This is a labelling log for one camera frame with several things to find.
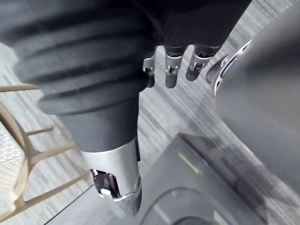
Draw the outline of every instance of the gray carpet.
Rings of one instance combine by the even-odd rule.
[[[226,43],[209,63],[205,71],[220,59],[222,56],[233,53],[238,48],[243,46],[248,40],[256,35],[263,27],[270,23],[280,13],[287,9],[295,0],[254,0],[245,14],[242,16],[233,32],[227,39]],[[195,82],[189,82],[185,79],[185,71],[187,69],[189,58],[191,57],[192,50],[189,48],[185,54],[182,67],[179,73],[177,86],[169,90],[165,87],[164,77],[164,52],[161,47],[157,51],[157,64],[156,64],[156,85],[154,88],[146,89],[141,93],[140,98],[140,117],[139,117],[139,143],[141,149],[142,162],[140,163],[140,169],[142,175],[147,172],[149,167],[154,163],[157,157],[160,155],[163,149],[167,147],[170,141],[178,133],[186,133],[193,136],[204,136],[205,138],[215,140],[217,139],[217,146],[230,146],[231,149],[239,151],[245,149],[239,140],[231,133],[226,125],[221,121],[219,115],[214,107],[213,98],[210,95],[210,89],[206,84],[203,77],[199,77]],[[11,70],[12,65],[16,59],[11,50],[4,46],[0,46],[0,84],[15,83],[16,79]],[[5,105],[8,105],[11,110],[15,112],[19,120],[26,121],[24,125],[27,130],[32,128],[45,127],[46,125],[55,123],[58,127],[55,137],[52,137],[55,141],[51,142],[50,138],[40,135],[35,141],[39,143],[41,149],[48,149],[55,144],[61,144],[68,141],[68,136],[65,135],[65,131],[61,127],[61,124],[56,119],[43,115],[35,106],[34,103],[41,96],[38,91],[22,92],[22,94],[11,95],[10,100],[5,100],[5,97],[1,98],[1,101]],[[30,105],[30,110],[20,113],[20,104],[23,102]],[[222,148],[215,148],[213,152],[215,156],[224,154]],[[73,160],[80,162],[80,156],[76,151],[68,152],[63,156],[54,157],[48,160],[48,164],[40,165],[36,168],[36,175],[32,175],[29,180],[28,187],[26,189],[26,196],[32,197],[37,193],[48,189],[49,186],[53,187],[59,182],[67,181],[71,177],[76,176],[82,170],[74,166]],[[32,207],[19,214],[18,216],[9,219],[4,222],[5,225],[15,224],[44,224],[47,220],[53,217],[59,210],[63,209],[67,203],[75,199],[88,184],[81,183],[75,188],[65,191],[62,195],[49,199],[47,202]],[[275,200],[268,196],[263,196],[264,199],[269,199],[267,204],[264,204],[266,208],[273,207],[270,205]],[[295,199],[295,209],[297,209],[298,200]],[[285,202],[276,202],[275,208],[277,212],[285,213],[282,210],[285,207]],[[257,212],[260,212],[261,204],[257,203]],[[111,217],[111,212],[104,207],[98,209],[107,221]],[[284,221],[278,219],[274,211],[267,213],[263,209],[261,217],[265,217],[265,221],[269,224],[297,224],[297,215],[294,213],[286,213],[288,219]]]

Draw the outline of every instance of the floor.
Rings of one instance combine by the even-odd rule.
[[[243,46],[263,27],[270,23],[280,13],[296,0],[254,0],[242,16],[233,32],[225,42],[205,71],[222,56],[232,53]],[[185,79],[185,70],[191,57],[189,48],[184,57],[177,86],[169,90],[165,87],[164,52],[157,51],[156,85],[146,89],[140,97],[139,143],[142,162],[142,175],[155,162],[163,149],[178,133],[189,135],[203,135],[218,137],[222,145],[241,147],[239,140],[221,121],[214,107],[209,87],[203,77],[195,82]],[[17,84],[18,81],[12,71],[17,58],[13,51],[0,45],[0,85]],[[13,113],[26,131],[45,128],[54,124],[55,130],[48,134],[34,137],[37,149],[46,150],[70,142],[71,139],[63,126],[55,117],[44,115],[36,108],[35,103],[41,97],[38,90],[14,93],[1,93],[0,101]],[[71,150],[66,154],[50,158],[36,166],[32,172],[25,191],[25,198],[29,199],[54,188],[63,182],[75,178],[85,171],[78,151]],[[20,213],[5,221],[4,225],[44,224],[80,193],[90,186],[89,182],[79,182],[68,190],[51,199]],[[101,210],[107,218],[111,213]]]

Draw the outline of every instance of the chair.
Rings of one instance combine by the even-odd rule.
[[[7,87],[0,86],[0,92],[35,89],[38,88],[32,85],[19,85]],[[19,174],[16,178],[15,186],[8,193],[8,198],[12,202],[13,207],[4,214],[0,214],[0,223],[28,209],[29,207],[59,193],[60,191],[70,187],[71,185],[75,184],[81,179],[90,178],[90,173],[87,172],[86,174],[64,185],[61,185],[60,187],[50,190],[28,201],[24,201],[23,191],[26,187],[29,174],[32,171],[33,167],[41,160],[75,148],[75,145],[73,143],[70,143],[60,148],[44,152],[36,150],[30,142],[29,136],[52,131],[53,127],[31,132],[25,132],[19,125],[19,123],[11,115],[11,113],[1,103],[0,121],[2,122],[2,124],[0,124],[0,157],[1,155],[5,155],[3,158],[0,158],[0,191],[1,188],[6,188],[6,183],[8,182],[8,179],[11,178],[9,174],[11,173],[11,170],[14,168],[14,166],[21,167]],[[21,158],[17,156],[18,154],[16,154],[18,150],[21,152],[23,151],[24,153],[25,157],[23,161],[20,160]]]

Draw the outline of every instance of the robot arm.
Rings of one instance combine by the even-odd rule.
[[[20,59],[18,78],[43,91],[39,107],[71,133],[97,191],[117,214],[131,216],[142,197],[139,92],[154,85],[155,46],[165,46],[165,82],[173,88],[186,47],[195,45],[187,71],[194,80],[249,3],[2,0],[0,41]]]

